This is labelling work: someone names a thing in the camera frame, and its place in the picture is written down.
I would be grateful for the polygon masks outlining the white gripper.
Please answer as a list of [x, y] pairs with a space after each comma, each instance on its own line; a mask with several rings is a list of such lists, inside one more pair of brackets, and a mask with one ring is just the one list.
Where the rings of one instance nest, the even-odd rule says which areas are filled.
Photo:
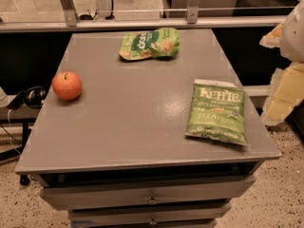
[[287, 68], [277, 68], [272, 76], [269, 95], [262, 107], [261, 121], [275, 126], [304, 101], [304, 0], [264, 35], [259, 44], [266, 48], [279, 48], [282, 57], [293, 61]]

